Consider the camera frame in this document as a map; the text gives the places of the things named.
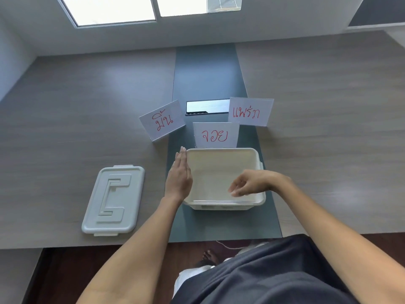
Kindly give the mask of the person's bare foot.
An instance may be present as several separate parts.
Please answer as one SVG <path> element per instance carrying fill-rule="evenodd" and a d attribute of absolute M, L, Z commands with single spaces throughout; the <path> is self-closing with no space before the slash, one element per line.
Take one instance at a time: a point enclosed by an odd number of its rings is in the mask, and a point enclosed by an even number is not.
<path fill-rule="evenodd" d="M 217 254 L 212 250 L 206 250 L 203 253 L 202 260 L 200 260 L 197 264 L 196 267 L 204 267 L 204 266 L 217 266 L 221 263 L 219 257 Z"/>

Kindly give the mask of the person's left hand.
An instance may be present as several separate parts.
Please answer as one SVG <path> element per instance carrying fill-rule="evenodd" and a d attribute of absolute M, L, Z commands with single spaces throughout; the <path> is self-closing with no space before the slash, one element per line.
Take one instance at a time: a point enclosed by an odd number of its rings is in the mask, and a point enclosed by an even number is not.
<path fill-rule="evenodd" d="M 181 146 L 180 151 L 175 155 L 175 160 L 168 172 L 165 182 L 164 198 L 175 202 L 177 207 L 179 207 L 190 194 L 190 190 L 187 190 L 186 168 L 190 168 L 187 158 L 187 150 L 185 147 Z"/>

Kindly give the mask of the wide white name card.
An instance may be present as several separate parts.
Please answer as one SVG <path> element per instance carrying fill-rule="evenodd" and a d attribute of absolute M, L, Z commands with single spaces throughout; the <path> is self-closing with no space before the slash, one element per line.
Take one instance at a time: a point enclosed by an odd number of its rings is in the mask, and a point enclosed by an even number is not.
<path fill-rule="evenodd" d="M 267 127 L 274 99 L 231 97 L 228 122 Z"/>

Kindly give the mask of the person's left forearm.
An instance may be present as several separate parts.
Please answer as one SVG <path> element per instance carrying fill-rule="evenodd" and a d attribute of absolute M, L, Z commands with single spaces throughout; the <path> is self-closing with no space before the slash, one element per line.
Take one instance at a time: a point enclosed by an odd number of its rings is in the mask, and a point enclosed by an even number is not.
<path fill-rule="evenodd" d="M 77 304 L 153 304 L 175 214 L 184 200 L 165 194 L 154 214 L 100 268 Z"/>

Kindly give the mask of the small white name card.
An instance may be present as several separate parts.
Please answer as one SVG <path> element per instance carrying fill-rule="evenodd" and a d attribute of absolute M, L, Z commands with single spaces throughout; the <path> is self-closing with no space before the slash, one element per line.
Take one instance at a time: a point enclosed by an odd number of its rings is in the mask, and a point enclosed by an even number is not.
<path fill-rule="evenodd" d="M 239 137 L 238 123 L 194 122 L 196 148 L 236 148 Z"/>

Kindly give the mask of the black table socket panel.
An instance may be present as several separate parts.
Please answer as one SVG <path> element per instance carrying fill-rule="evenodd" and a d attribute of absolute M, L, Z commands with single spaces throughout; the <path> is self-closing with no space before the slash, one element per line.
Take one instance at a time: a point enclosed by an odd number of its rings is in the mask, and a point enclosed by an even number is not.
<path fill-rule="evenodd" d="M 229 112 L 230 98 L 187 101 L 185 115 L 210 115 Z"/>

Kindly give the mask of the white plastic box lid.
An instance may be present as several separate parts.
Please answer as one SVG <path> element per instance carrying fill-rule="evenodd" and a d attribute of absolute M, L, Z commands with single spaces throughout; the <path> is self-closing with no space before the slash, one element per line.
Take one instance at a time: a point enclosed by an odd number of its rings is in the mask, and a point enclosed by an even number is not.
<path fill-rule="evenodd" d="M 99 171 L 81 230 L 95 237 L 115 237 L 134 230 L 145 169 L 115 165 Z"/>

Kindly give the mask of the person's right forearm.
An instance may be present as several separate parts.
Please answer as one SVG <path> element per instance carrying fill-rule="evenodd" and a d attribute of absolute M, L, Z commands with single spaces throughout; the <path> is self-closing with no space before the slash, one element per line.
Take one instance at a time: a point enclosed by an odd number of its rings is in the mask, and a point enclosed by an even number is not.
<path fill-rule="evenodd" d="M 266 171 L 337 276 L 361 304 L 405 304 L 405 267 L 358 232 L 335 218 L 292 180 Z"/>

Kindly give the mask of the white trousers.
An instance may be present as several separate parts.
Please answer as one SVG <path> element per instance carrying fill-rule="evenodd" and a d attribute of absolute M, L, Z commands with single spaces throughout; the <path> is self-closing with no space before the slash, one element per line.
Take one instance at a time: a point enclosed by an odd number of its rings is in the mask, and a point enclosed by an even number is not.
<path fill-rule="evenodd" d="M 200 260 L 195 267 L 181 271 L 174 284 L 173 297 L 179 291 L 180 287 L 184 284 L 186 280 L 198 274 L 201 274 L 207 270 L 210 270 L 211 268 L 214 268 L 230 259 L 232 259 L 232 257 L 226 258 L 222 262 L 215 263 L 213 260 L 210 260 L 206 256 L 204 256 L 203 259 Z"/>

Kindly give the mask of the dark grey shirt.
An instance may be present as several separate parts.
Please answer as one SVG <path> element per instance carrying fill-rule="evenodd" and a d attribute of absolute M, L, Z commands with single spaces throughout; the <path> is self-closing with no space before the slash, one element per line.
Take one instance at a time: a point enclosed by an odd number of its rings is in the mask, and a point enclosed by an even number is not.
<path fill-rule="evenodd" d="M 170 304 L 360 304 L 310 237 L 272 240 L 189 278 Z"/>

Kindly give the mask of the white plastic storage box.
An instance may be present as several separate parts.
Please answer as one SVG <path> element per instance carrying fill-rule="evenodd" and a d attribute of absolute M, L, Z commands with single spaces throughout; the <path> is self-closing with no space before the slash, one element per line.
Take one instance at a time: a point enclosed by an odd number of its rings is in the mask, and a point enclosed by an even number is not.
<path fill-rule="evenodd" d="M 195 148 L 187 150 L 193 185 L 184 204 L 193 210 L 248 210 L 261 206 L 266 193 L 233 197 L 228 188 L 246 169 L 263 170 L 254 148 Z"/>

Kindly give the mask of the person's right hand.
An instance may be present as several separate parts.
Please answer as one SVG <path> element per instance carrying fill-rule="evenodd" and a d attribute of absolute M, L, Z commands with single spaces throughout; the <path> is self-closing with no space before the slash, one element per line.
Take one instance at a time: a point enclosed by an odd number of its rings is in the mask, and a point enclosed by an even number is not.
<path fill-rule="evenodd" d="M 274 188 L 280 178 L 280 174 L 268 170 L 244 170 L 236 179 L 248 179 L 251 181 L 251 194 L 263 193 Z"/>

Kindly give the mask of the tilted white name card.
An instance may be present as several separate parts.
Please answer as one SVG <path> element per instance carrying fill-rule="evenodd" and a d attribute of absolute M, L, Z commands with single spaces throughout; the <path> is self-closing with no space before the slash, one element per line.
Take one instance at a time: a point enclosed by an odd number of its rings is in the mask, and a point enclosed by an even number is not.
<path fill-rule="evenodd" d="M 152 142 L 186 126 L 185 115 L 179 101 L 173 101 L 161 108 L 144 114 L 139 120 Z"/>

